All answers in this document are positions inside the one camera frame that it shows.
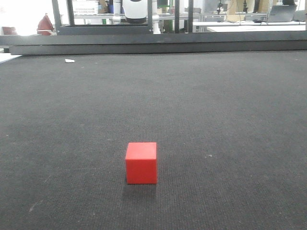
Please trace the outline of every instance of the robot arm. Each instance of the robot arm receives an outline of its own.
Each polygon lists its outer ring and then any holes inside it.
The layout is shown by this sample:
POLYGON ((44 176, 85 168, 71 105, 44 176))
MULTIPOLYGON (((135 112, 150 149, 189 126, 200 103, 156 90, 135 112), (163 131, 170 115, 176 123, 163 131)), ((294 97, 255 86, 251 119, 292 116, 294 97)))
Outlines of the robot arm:
MULTIPOLYGON (((142 24, 147 17, 147 0, 122 0, 126 21, 131 24, 142 24)), ((157 0, 153 0, 153 33, 160 34, 157 0)), ((113 22, 120 23, 121 0, 113 0, 113 22)))

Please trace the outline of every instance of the small white object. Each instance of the small white object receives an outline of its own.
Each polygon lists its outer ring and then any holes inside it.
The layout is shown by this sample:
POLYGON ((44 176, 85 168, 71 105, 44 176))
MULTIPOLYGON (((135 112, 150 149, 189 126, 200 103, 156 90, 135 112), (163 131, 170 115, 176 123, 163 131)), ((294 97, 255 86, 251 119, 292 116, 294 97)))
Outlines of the small white object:
POLYGON ((65 59, 65 62, 66 62, 66 63, 74 63, 75 60, 72 60, 72 59, 65 59))

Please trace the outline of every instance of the table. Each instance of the table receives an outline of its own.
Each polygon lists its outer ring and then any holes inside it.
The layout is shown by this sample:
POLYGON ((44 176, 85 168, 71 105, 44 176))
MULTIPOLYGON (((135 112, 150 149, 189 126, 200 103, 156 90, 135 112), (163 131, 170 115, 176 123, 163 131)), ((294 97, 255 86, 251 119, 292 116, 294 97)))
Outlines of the table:
POLYGON ((243 31, 303 31, 306 30, 305 25, 272 25, 272 26, 209 26, 208 31, 211 32, 243 32, 243 31))

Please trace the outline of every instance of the red block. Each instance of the red block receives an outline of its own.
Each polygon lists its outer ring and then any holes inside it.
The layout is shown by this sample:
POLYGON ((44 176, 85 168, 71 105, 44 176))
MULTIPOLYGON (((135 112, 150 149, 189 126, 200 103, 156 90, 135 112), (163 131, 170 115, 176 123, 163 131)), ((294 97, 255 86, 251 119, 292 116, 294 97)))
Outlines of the red block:
POLYGON ((128 184, 157 183, 157 143, 133 142, 128 144, 126 172, 128 184))

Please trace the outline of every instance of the gray carpet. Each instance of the gray carpet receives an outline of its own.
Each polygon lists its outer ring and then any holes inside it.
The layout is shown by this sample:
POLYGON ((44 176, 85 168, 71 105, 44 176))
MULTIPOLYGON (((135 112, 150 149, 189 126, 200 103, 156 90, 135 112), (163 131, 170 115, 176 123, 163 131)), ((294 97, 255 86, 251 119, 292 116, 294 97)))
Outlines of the gray carpet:
POLYGON ((19 57, 0 73, 1 230, 307 229, 306 51, 19 57), (133 141, 157 142, 157 185, 126 184, 133 141))

